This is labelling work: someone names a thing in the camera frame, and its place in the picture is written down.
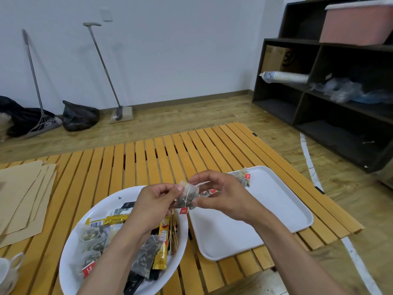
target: baseboard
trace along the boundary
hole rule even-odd
[[[134,109],[134,111],[155,109],[155,108],[168,107],[170,105],[188,104],[188,103],[196,103],[196,102],[206,101],[206,100],[229,98],[229,97],[233,97],[233,96],[250,95],[250,91],[251,90],[249,90],[249,89],[248,90],[240,90],[240,91],[234,91],[234,92],[203,95],[203,96],[196,96],[196,97],[190,97],[190,98],[182,98],[182,99],[158,101],[158,102],[152,102],[152,103],[136,104],[136,105],[133,105],[130,107],[132,107]],[[102,110],[100,110],[100,115],[101,116],[110,116],[114,109],[115,108],[102,109]]]

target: white teacup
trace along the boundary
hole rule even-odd
[[[19,258],[15,267],[13,263]],[[18,253],[11,261],[0,258],[0,295],[8,295],[15,288],[18,281],[18,269],[22,265],[24,253]]]

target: person's right hand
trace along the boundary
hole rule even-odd
[[[196,207],[219,210],[230,218],[252,225],[258,214],[266,209],[254,198],[231,174],[207,170],[195,174],[189,179],[190,184],[209,181],[199,186],[201,192],[217,189],[220,192],[210,197],[198,197],[193,200]]]

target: wall switch plate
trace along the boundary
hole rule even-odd
[[[108,7],[101,7],[101,9],[99,11],[101,13],[101,18],[104,22],[113,21],[112,12]]]

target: black trash bag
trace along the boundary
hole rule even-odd
[[[27,134],[40,121],[41,109],[38,108],[24,108],[11,98],[0,96],[0,112],[7,113],[11,116],[13,126],[8,128],[7,135],[17,138]],[[55,117],[55,114],[44,110],[50,116]]]
[[[63,126],[66,131],[80,131],[97,124],[99,110],[63,100]]]

